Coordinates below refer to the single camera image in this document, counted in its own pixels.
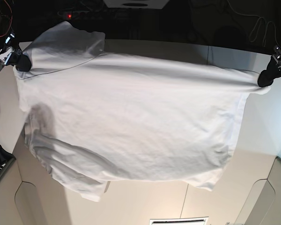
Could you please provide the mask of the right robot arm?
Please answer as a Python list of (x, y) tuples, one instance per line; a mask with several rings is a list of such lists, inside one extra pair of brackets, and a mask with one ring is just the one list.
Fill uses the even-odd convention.
[(32, 64), (23, 54), (12, 28), (13, 3), (12, 0), (0, 0), (0, 71), (5, 66), (14, 66), (18, 71), (27, 72)]

